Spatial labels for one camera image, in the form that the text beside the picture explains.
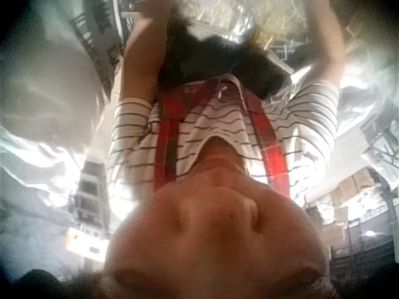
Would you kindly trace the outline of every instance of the red suspender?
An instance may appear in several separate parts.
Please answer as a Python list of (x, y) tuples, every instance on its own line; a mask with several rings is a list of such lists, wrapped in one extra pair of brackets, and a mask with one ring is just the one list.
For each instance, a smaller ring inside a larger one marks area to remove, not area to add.
[[(183, 93), (183, 87), (178, 87), (164, 93), (160, 99), (161, 123), (156, 144), (154, 190), (176, 179), (177, 146), (180, 122), (185, 119), (188, 111), (197, 106), (200, 101), (209, 101), (219, 83), (212, 79), (194, 87), (194, 95), (189, 98)], [(253, 93), (241, 87), (243, 100), (249, 113), (257, 143), (261, 150), (267, 181), (271, 187), (285, 196), (289, 196), (289, 180), (287, 166), (276, 134), (269, 119), (264, 114), (261, 101)]]

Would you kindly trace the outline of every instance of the person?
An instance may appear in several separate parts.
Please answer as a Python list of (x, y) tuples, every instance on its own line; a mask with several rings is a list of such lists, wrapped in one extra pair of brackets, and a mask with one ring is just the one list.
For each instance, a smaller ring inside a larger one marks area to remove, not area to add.
[(172, 2), (147, 0), (125, 48), (108, 183), (123, 219), (82, 297), (335, 298), (301, 209), (337, 133), (342, 33), (329, 0), (303, 0), (317, 55), (288, 103), (230, 74), (158, 88)]

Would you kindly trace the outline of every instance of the shirt sleeve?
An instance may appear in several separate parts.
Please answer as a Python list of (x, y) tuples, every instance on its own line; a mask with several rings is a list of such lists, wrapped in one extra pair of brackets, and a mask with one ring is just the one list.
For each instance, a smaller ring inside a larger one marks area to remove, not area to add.
[(309, 82), (289, 102), (267, 110), (282, 143), (291, 197), (299, 200), (327, 172), (337, 136), (339, 91), (325, 80)]
[(108, 189), (112, 191), (110, 196), (121, 193), (112, 186), (118, 186), (117, 180), (124, 177), (123, 172), (126, 171), (131, 153), (144, 138), (151, 109), (147, 101), (138, 98), (125, 98), (118, 103), (108, 155)]

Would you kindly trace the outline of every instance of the white striped shirt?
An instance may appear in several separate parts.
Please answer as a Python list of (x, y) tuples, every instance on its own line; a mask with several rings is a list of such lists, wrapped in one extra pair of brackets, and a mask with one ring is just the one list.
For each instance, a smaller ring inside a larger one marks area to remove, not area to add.
[[(300, 206), (304, 194), (324, 176), (337, 133), (338, 90), (329, 82), (312, 82), (289, 101), (263, 104), (286, 157), (290, 193)], [(124, 218), (153, 193), (156, 142), (160, 119), (158, 104), (137, 98), (122, 99), (115, 111), (109, 154), (110, 207)], [(219, 136), (243, 158), (249, 175), (267, 184), (267, 177), (248, 114), (239, 92), (219, 92), (200, 103), (181, 123), (178, 138), (177, 179), (184, 177), (206, 143)]]

